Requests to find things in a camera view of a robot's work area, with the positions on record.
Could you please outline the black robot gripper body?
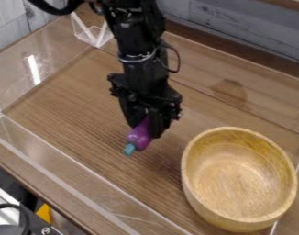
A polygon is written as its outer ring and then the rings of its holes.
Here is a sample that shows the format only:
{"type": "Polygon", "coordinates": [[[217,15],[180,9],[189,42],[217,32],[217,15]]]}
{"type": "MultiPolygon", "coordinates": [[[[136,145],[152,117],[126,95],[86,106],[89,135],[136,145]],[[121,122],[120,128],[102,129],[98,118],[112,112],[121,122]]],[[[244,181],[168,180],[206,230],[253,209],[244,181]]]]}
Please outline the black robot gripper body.
{"type": "Polygon", "coordinates": [[[169,70],[166,57],[153,57],[146,60],[121,60],[124,72],[110,73],[108,81],[112,84],[110,93],[118,99],[120,94],[130,94],[130,97],[142,97],[146,108],[172,108],[173,119],[178,118],[182,97],[168,84],[169,70]]]}

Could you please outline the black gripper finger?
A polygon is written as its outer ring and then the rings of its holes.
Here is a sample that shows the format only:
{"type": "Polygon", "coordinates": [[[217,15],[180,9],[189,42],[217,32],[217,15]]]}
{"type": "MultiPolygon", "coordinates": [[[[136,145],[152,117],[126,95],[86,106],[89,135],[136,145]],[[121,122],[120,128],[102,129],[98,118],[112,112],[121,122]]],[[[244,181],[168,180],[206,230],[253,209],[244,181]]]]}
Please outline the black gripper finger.
{"type": "Polygon", "coordinates": [[[150,107],[149,117],[149,135],[153,139],[158,139],[164,131],[169,128],[173,116],[172,108],[164,106],[161,109],[150,107]]]}
{"type": "Polygon", "coordinates": [[[142,97],[130,97],[130,94],[118,95],[118,104],[128,125],[134,128],[145,116],[145,100],[142,97]]]}

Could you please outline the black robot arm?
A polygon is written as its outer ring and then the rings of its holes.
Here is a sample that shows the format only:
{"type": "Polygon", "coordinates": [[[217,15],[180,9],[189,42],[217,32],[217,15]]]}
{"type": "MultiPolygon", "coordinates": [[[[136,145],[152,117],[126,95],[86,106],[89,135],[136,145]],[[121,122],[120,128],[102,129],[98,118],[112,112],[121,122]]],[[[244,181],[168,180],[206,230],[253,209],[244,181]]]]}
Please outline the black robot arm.
{"type": "Polygon", "coordinates": [[[118,99],[128,125],[134,128],[149,120],[149,136],[160,138],[181,112],[182,97],[169,86],[168,64],[172,45],[161,38],[165,17],[156,0],[66,0],[57,8],[45,0],[26,0],[34,7],[54,16],[70,14],[88,4],[104,16],[117,45],[117,60],[122,71],[108,75],[110,93],[118,99]]]}

